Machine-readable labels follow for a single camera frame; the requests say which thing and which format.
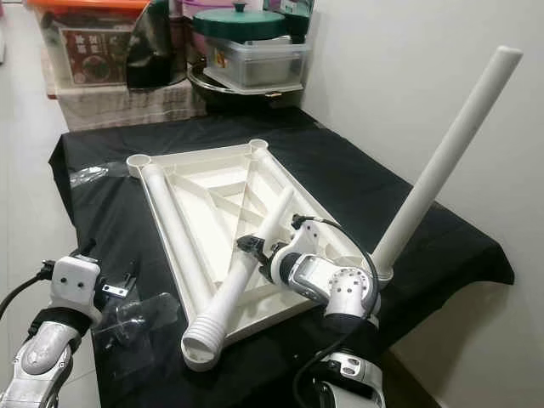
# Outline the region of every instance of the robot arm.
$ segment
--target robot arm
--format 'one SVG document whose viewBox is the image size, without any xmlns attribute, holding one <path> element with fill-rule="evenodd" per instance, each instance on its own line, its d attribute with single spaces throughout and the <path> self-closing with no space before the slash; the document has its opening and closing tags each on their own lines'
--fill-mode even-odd
<svg viewBox="0 0 544 408">
<path fill-rule="evenodd" d="M 2 303 L 0 316 L 20 290 L 39 280 L 51 280 L 51 301 L 31 323 L 29 337 L 14 357 L 14 376 L 0 394 L 0 408 L 55 407 L 60 388 L 71 372 L 72 355 L 87 330 L 102 320 L 100 306 L 107 298 L 124 298 L 129 292 L 106 285 L 98 262 L 73 252 L 56 262 L 44 261 L 37 277 Z"/>
<path fill-rule="evenodd" d="M 257 237 L 241 237 L 238 246 L 259 260 L 263 265 L 259 271 L 269 281 L 325 305 L 325 324 L 341 333 L 338 342 L 319 352 L 296 375 L 295 395 L 299 403 L 305 406 L 297 388 L 302 373 L 308 370 L 321 408 L 385 408 L 382 371 L 377 365 L 379 284 L 376 268 L 370 255 L 363 251 L 364 266 L 336 264 L 317 255 L 317 222 L 345 233 L 332 221 L 295 215 L 292 226 L 296 233 L 291 242 L 276 243 L 269 258 L 264 256 L 264 243 Z M 354 331 L 365 338 L 362 356 L 341 348 L 343 340 Z"/>
</svg>

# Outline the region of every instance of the white plastic pipe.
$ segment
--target white plastic pipe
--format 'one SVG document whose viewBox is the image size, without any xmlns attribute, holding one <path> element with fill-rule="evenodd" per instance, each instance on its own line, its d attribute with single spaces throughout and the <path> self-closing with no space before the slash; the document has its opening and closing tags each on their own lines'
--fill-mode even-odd
<svg viewBox="0 0 544 408">
<path fill-rule="evenodd" d="M 193 245 L 173 202 L 164 171 L 161 166 L 148 164 L 142 168 L 141 173 L 161 219 L 161 225 L 167 234 L 176 262 L 184 271 L 185 286 L 195 305 L 196 313 L 199 313 L 206 308 L 212 298 L 212 290 L 201 263 L 193 252 Z"/>
<path fill-rule="evenodd" d="M 268 143 L 261 139 L 253 139 L 249 142 L 253 148 L 253 157 L 259 160 L 259 163 L 265 167 L 272 176 L 282 185 L 289 185 L 292 181 L 287 177 L 284 171 L 277 165 L 272 155 L 268 152 Z M 303 211 L 302 215 L 316 215 L 314 207 L 309 203 L 306 198 L 298 191 L 295 192 L 295 198 Z M 353 252 L 348 248 L 342 240 L 338 239 L 333 233 L 327 235 L 327 239 L 332 247 L 341 254 L 347 254 Z"/>
<path fill-rule="evenodd" d="M 499 47 L 451 124 L 414 188 L 377 244 L 372 259 L 380 281 L 393 278 L 393 264 L 508 82 L 523 53 Z"/>
<path fill-rule="evenodd" d="M 275 236 L 281 216 L 291 201 L 292 193 L 292 188 L 286 187 L 281 192 L 276 207 L 259 226 L 255 236 L 262 238 L 265 246 L 266 241 Z M 206 371 L 217 362 L 223 348 L 229 318 L 257 264 L 258 261 L 253 255 L 238 251 L 229 274 L 208 307 L 196 316 L 195 321 L 185 331 L 181 339 L 181 349 L 187 366 L 192 370 Z"/>
</svg>

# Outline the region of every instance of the plastic storage box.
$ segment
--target plastic storage box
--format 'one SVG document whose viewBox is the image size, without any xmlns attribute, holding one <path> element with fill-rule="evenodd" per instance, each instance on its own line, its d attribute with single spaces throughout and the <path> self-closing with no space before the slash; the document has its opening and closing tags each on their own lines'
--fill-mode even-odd
<svg viewBox="0 0 544 408">
<path fill-rule="evenodd" d="M 239 94 L 302 89 L 310 46 L 285 44 L 283 37 L 254 44 L 208 38 L 206 75 Z"/>
<path fill-rule="evenodd" d="M 184 16 L 193 18 L 193 15 L 203 10 L 232 9 L 232 0 L 178 0 L 182 5 Z"/>
<path fill-rule="evenodd" d="M 57 84 L 125 82 L 128 41 L 147 0 L 28 0 L 36 12 Z"/>
</svg>

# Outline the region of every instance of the black tablecloth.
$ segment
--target black tablecloth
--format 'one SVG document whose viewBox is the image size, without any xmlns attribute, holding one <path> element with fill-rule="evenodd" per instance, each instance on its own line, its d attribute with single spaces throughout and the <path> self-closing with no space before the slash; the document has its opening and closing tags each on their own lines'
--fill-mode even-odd
<svg viewBox="0 0 544 408">
<path fill-rule="evenodd" d="M 255 138 L 267 140 L 285 168 L 369 251 L 410 189 L 294 108 L 68 133 L 50 163 L 77 238 L 98 242 L 92 256 L 101 260 L 108 279 L 119 281 L 135 268 L 141 299 L 161 292 L 177 298 L 144 192 L 137 179 L 128 177 L 124 160 L 135 153 L 155 156 Z M 513 283 L 500 246 L 438 204 L 394 269 L 393 281 L 382 292 L 383 349 L 468 283 Z M 152 331 L 144 345 L 133 346 L 136 350 L 114 344 L 113 352 L 104 353 L 95 343 L 102 407 L 289 406 L 293 371 L 334 338 L 324 331 L 321 314 L 321 308 L 311 309 L 228 347 L 207 373 L 191 372 L 183 363 L 179 339 L 186 322 L 181 312 L 176 324 Z M 356 340 L 364 344 L 364 338 Z"/>
</svg>

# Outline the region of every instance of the printed label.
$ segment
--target printed label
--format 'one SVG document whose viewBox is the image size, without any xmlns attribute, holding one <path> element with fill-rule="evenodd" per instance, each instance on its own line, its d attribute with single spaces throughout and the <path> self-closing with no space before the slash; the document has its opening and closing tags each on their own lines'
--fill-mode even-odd
<svg viewBox="0 0 544 408">
<path fill-rule="evenodd" d="M 125 82 L 130 30 L 61 29 L 60 33 L 76 85 Z"/>
<path fill-rule="evenodd" d="M 229 61 L 224 57 L 224 52 L 215 48 L 215 65 L 218 68 L 226 68 Z"/>
</svg>

